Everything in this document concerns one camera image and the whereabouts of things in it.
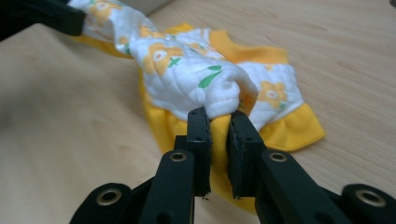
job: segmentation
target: table surface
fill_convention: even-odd
[[[176,0],[149,15],[285,48],[326,137],[293,153],[324,188],[363,183],[396,197],[396,8],[388,0]],[[0,43],[0,222],[67,223],[108,182],[155,174],[137,65],[41,25]],[[259,223],[215,193],[195,223]]]

